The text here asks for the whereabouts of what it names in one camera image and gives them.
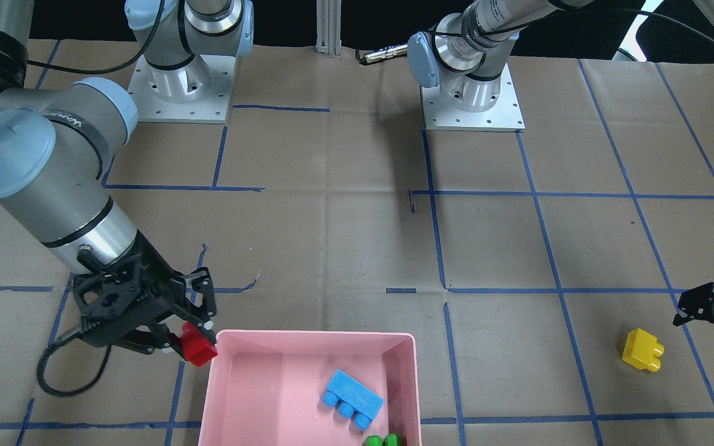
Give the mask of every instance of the yellow block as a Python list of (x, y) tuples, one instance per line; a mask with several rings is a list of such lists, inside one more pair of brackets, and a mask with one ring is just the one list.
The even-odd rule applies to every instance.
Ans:
[(636, 328), (627, 335), (627, 343), (624, 344), (624, 353), (621, 359), (638, 370), (649, 370), (657, 372), (660, 370), (660, 356), (665, 352), (663, 345), (657, 342), (657, 338), (651, 334)]

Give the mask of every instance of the pink plastic container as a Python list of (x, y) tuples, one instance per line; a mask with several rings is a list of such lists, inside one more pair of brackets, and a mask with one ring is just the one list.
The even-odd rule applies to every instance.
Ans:
[[(387, 434), (420, 446), (413, 336), (223, 330), (216, 339), (200, 446), (361, 446)], [(321, 403), (339, 368), (385, 400), (365, 432)]]

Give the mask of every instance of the blue painter's tape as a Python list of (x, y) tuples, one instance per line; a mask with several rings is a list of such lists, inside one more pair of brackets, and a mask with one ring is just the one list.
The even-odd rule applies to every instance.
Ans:
[(569, 333), (570, 344), (572, 344), (572, 353), (575, 355), (575, 362), (578, 366), (578, 375), (580, 375), (580, 382), (583, 385), (583, 393), (586, 395), (586, 404), (589, 407), (589, 415), (591, 417), (591, 424), (594, 429), (594, 436), (597, 439), (597, 446), (602, 446), (602, 432), (600, 430), (600, 424), (597, 421), (597, 412), (594, 410), (593, 399), (591, 398), (591, 390), (589, 389), (589, 382), (586, 378), (586, 369), (583, 367), (583, 358), (580, 355), (580, 349), (578, 348), (578, 340), (575, 336), (575, 329), (572, 327), (572, 318), (569, 314), (569, 308), (566, 305), (566, 297), (561, 287), (561, 277), (558, 275), (558, 268), (555, 266), (555, 256), (553, 255), (552, 245), (550, 244), (550, 236), (547, 234), (547, 226), (544, 225), (544, 214), (542, 213), (542, 206), (539, 203), (539, 195), (536, 192), (536, 184), (533, 183), (533, 172), (531, 170), (531, 165), (527, 161), (527, 154), (525, 153), (525, 144), (522, 142), (521, 133), (516, 133), (516, 142), (519, 145), (519, 155), (522, 156), (522, 163), (525, 166), (525, 174), (527, 175), (528, 185), (531, 187), (531, 192), (533, 194), (533, 204), (536, 208), (536, 215), (539, 218), (539, 227), (542, 231), (542, 237), (544, 238), (544, 248), (547, 251), (547, 259), (550, 261), (550, 269), (552, 269), (553, 280), (555, 280), (555, 286), (558, 288), (558, 301), (561, 303), (561, 311), (563, 313), (564, 321), (566, 322), (566, 330)]
[(694, 138), (694, 142), (696, 143), (696, 147), (698, 147), (699, 152), (702, 153), (702, 158), (705, 161), (709, 172), (712, 174), (712, 178), (714, 178), (714, 167), (712, 167), (712, 163), (709, 160), (709, 157), (707, 156), (707, 153), (705, 149), (703, 148), (702, 142), (699, 141), (698, 135), (696, 135), (696, 131), (694, 130), (694, 127), (691, 125), (688, 115), (685, 114), (685, 110), (682, 109), (682, 105), (679, 103), (679, 100), (677, 99), (677, 95), (674, 94), (674, 90), (671, 89), (671, 84), (669, 84), (668, 79), (666, 79), (666, 75), (663, 74), (663, 70), (660, 69), (660, 65), (655, 64), (654, 66), (657, 68), (657, 72), (660, 74), (660, 79), (663, 80), (663, 84), (666, 85), (666, 88), (668, 90), (668, 93), (671, 94), (671, 99), (674, 100), (674, 104), (677, 107), (677, 110), (679, 110), (679, 114), (682, 115), (683, 121), (685, 121), (685, 125), (688, 127), (688, 130), (690, 131), (690, 135)]
[(266, 187), (173, 186), (155, 184), (105, 184), (105, 189), (125, 190), (214, 190), (222, 192), (261, 192)]
[(310, 107), (275, 107), (274, 105), (242, 104), (233, 105), (234, 109), (262, 109), (262, 110), (283, 110), (283, 111), (307, 111), (329, 113), (329, 109), (317, 109)]
[(414, 294), (417, 288), (385, 288), (388, 294)]
[(459, 428), (459, 444), (467, 446), (467, 432), (464, 429), (464, 413), (462, 412), (462, 390), (459, 386), (459, 371), (456, 368), (456, 349), (454, 348), (454, 335), (451, 328), (451, 311), (448, 302), (443, 305), (445, 317), (445, 336), (448, 341), (448, 358), (451, 361), (451, 379), (454, 384), (454, 398), (456, 399), (456, 426)]
[(467, 417), (465, 424), (576, 423), (592, 421), (591, 415), (552, 415), (545, 417)]
[[(613, 155), (615, 155), (615, 158), (617, 159), (619, 169), (621, 169), (621, 175), (624, 177), (624, 181), (627, 184), (627, 189), (629, 189), (629, 192), (632, 195), (632, 203), (635, 204), (635, 210), (638, 211), (638, 217), (641, 220), (641, 225), (643, 226), (644, 232), (646, 232), (646, 237), (649, 240), (649, 245), (652, 248), (652, 252), (654, 252), (654, 258), (657, 260), (660, 272), (663, 274), (663, 279), (666, 281), (666, 286), (668, 286), (669, 289), (672, 289), (671, 280), (668, 277), (665, 265), (663, 265), (663, 258), (660, 257), (660, 251), (658, 251), (657, 245), (655, 245), (655, 240), (652, 237), (651, 231), (649, 230), (649, 225), (646, 223), (646, 218), (643, 215), (643, 210), (641, 209), (641, 205), (638, 202), (638, 198), (635, 197), (635, 190), (632, 187), (632, 182), (630, 181), (629, 175), (627, 175), (627, 169), (624, 167), (624, 162), (621, 160), (621, 155), (619, 154), (618, 147), (617, 145), (615, 145), (615, 139), (613, 139), (613, 135), (610, 132), (610, 128), (607, 126), (607, 121), (604, 117), (604, 113), (602, 112), (599, 101), (597, 101), (597, 94), (594, 93), (594, 88), (592, 87), (591, 82), (589, 81), (589, 76), (586, 74), (586, 68), (583, 66), (583, 62), (581, 62), (580, 59), (578, 59), (578, 67), (580, 68), (580, 73), (583, 75), (583, 80), (586, 82), (586, 87), (589, 90), (589, 95), (591, 96), (591, 100), (594, 103), (594, 107), (597, 109), (597, 115), (599, 116), (600, 121), (602, 122), (602, 126), (606, 131), (607, 140), (609, 141), (611, 149), (613, 150)], [(675, 293), (671, 293), (671, 301), (672, 304), (674, 304), (674, 308), (676, 308), (677, 296)], [(700, 358), (699, 356), (696, 344), (694, 344), (694, 340), (692, 339), (690, 331), (688, 330), (688, 326), (683, 325), (682, 330), (685, 333), (685, 337), (688, 339), (688, 345), (690, 346), (691, 352), (694, 354), (694, 359), (696, 361), (697, 366), (699, 367), (699, 372), (702, 374), (702, 379), (705, 383), (705, 387), (707, 388), (707, 392), (709, 393), (710, 400), (712, 401), (712, 406), (714, 406), (714, 390), (712, 390), (712, 384), (709, 382), (709, 378), (707, 377), (705, 368), (703, 368), (702, 358)]]
[(434, 197), (434, 174), (431, 169), (431, 150), (428, 147), (428, 135), (425, 130), (420, 131), (423, 136), (423, 152), (426, 158), (426, 176), (428, 177), (428, 197), (431, 204), (431, 225), (434, 227), (434, 247), (437, 251), (437, 268), (439, 268), (439, 282), (443, 289), (445, 285), (445, 262), (443, 260), (443, 244), (439, 237), (439, 221), (437, 219), (437, 199)]
[(15, 441), (15, 446), (21, 446), (24, 442), (24, 434), (26, 434), (26, 426), (29, 425), (29, 418), (32, 417), (32, 408), (35, 406), (35, 399), (29, 400), (29, 404), (26, 406), (26, 414), (24, 415), (24, 420), (20, 424), (20, 432), (18, 432), (18, 439)]
[(60, 330), (60, 321), (62, 320), (62, 313), (65, 311), (65, 304), (68, 303), (68, 294), (71, 293), (71, 286), (73, 285), (73, 274), (68, 276), (68, 283), (65, 285), (65, 291), (63, 291), (62, 300), (59, 302), (59, 307), (57, 307), (57, 314), (54, 316), (54, 325), (51, 327), (51, 334), (48, 335), (48, 346), (51, 347), (54, 344), (54, 340), (57, 337), (57, 332)]
[(53, 286), (0, 286), (0, 291), (16, 291), (19, 293), (50, 293)]
[(227, 125), (222, 128), (222, 137), (219, 139), (219, 153), (216, 155), (216, 167), (213, 170), (213, 181), (211, 181), (211, 186), (216, 187), (219, 183), (219, 173), (222, 169), (222, 158), (224, 157), (224, 143), (227, 141)]
[[(54, 62), (54, 56), (56, 56), (57, 50), (60, 48), (60, 43), (62, 43), (62, 40), (57, 40), (57, 42), (54, 43), (54, 49), (52, 49), (51, 56), (48, 57), (46, 63), (51, 64)], [(43, 85), (43, 80), (46, 79), (46, 74), (48, 74), (48, 68), (43, 68), (43, 72), (40, 73), (40, 78), (37, 79), (37, 84), (35, 84), (35, 90), (40, 90), (40, 87)]]
[(456, 418), (423, 418), (420, 420), (420, 424), (423, 426), (426, 424), (456, 424)]

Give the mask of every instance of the robotic arm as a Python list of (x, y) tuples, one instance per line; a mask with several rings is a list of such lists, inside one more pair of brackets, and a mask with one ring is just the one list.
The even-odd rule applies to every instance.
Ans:
[[(485, 113), (502, 104), (505, 96), (516, 98), (513, 88), (507, 87), (510, 82), (501, 75), (519, 30), (496, 31), (528, 23), (559, 9), (576, 9), (591, 1), (476, 0), (461, 14), (447, 15), (428, 32), (414, 34), (409, 39), (407, 56), (416, 81), (424, 88), (427, 128), (524, 129), (519, 109), (519, 119), (508, 123), (494, 119), (495, 125), (491, 122), (494, 116)], [(448, 121), (462, 124), (443, 127), (445, 116), (450, 118)], [(440, 124), (434, 125), (438, 118)]]
[[(128, 22), (141, 43), (155, 35), (145, 58), (156, 94), (195, 101), (210, 93), (200, 53), (250, 53), (252, 3), (165, 2), (128, 0)], [(72, 339), (144, 354), (175, 351), (202, 365), (216, 355), (208, 269), (182, 274), (171, 268), (101, 184), (136, 126), (136, 105), (102, 78), (60, 91), (24, 89), (33, 5), (0, 0), (0, 204), (70, 268), (81, 312), (79, 325), (43, 355), (38, 381), (57, 396), (76, 395), (94, 383), (63, 392), (43, 381), (48, 356)], [(187, 298), (187, 290), (201, 294), (200, 305)], [(186, 321), (180, 336), (165, 324), (174, 315)]]

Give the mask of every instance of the blue toy brick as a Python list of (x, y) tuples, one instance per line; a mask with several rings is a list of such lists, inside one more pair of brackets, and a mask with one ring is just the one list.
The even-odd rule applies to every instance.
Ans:
[(368, 390), (342, 370), (335, 371), (321, 401), (329, 407), (335, 407), (340, 401), (337, 411), (344, 418), (351, 418), (357, 413), (354, 422), (362, 430), (368, 429), (382, 409), (382, 404), (385, 403), (382, 397)]

